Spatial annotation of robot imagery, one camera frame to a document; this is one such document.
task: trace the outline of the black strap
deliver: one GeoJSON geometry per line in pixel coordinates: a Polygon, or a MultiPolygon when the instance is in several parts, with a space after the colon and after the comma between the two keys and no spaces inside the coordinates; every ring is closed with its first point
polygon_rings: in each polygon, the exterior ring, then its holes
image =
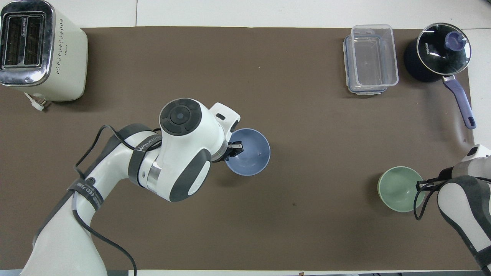
{"type": "Polygon", "coordinates": [[[491,246],[486,247],[485,249],[477,252],[474,256],[476,262],[479,264],[479,267],[483,269],[488,264],[491,264],[491,246]]]}
{"type": "Polygon", "coordinates": [[[131,182],[138,184],[142,188],[144,187],[138,181],[138,171],[140,170],[141,163],[143,162],[143,158],[147,151],[155,149],[155,145],[160,141],[162,141],[162,135],[155,134],[149,136],[135,147],[133,154],[131,155],[130,163],[128,165],[128,176],[131,182]]]}
{"type": "Polygon", "coordinates": [[[79,178],[75,180],[72,185],[68,187],[67,190],[76,191],[81,194],[90,202],[90,204],[92,204],[94,209],[97,211],[99,210],[99,208],[101,208],[104,199],[102,198],[102,195],[99,193],[99,191],[94,187],[94,183],[95,180],[92,177],[88,178],[87,180],[79,178]]]}

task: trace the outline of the purple handle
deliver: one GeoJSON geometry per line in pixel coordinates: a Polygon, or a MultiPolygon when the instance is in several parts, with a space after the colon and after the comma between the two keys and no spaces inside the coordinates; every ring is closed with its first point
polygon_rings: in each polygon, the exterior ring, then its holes
{"type": "Polygon", "coordinates": [[[459,106],[462,114],[462,119],[464,119],[465,126],[468,129],[475,129],[477,126],[476,121],[474,120],[474,115],[470,109],[467,95],[465,94],[465,91],[459,81],[455,78],[451,78],[450,80],[444,78],[443,85],[454,93],[455,99],[457,100],[457,105],[459,106]]]}

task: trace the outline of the toaster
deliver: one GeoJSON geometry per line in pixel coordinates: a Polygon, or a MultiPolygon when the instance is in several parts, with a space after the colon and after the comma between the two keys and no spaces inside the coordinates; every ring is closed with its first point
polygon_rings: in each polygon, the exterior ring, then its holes
{"type": "Polygon", "coordinates": [[[17,0],[1,10],[0,83],[46,101],[83,94],[87,35],[43,0],[17,0]]]}

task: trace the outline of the pot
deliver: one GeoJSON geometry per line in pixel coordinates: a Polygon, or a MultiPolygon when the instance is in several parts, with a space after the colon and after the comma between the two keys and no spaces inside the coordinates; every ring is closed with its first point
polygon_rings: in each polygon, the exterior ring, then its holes
{"type": "Polygon", "coordinates": [[[455,74],[464,70],[470,61],[471,47],[464,32],[447,23],[427,26],[404,51],[404,65],[421,82],[443,80],[455,96],[464,124],[476,128],[476,122],[464,89],[455,74]]]}

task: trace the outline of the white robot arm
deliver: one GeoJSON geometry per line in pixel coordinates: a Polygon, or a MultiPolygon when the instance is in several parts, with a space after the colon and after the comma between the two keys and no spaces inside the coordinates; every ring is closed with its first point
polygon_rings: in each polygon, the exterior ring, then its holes
{"type": "Polygon", "coordinates": [[[434,181],[438,208],[458,232],[479,267],[491,276],[491,151],[476,145],[457,165],[434,181]]]}
{"type": "Polygon", "coordinates": [[[229,145],[239,120],[220,103],[207,109],[196,100],[177,99],[160,113],[162,135],[141,124],[115,132],[86,172],[78,170],[80,179],[45,220],[22,276],[106,276],[88,225],[115,185],[129,178],[171,202],[188,198],[211,162],[242,150],[240,143],[233,150],[229,145]]]}

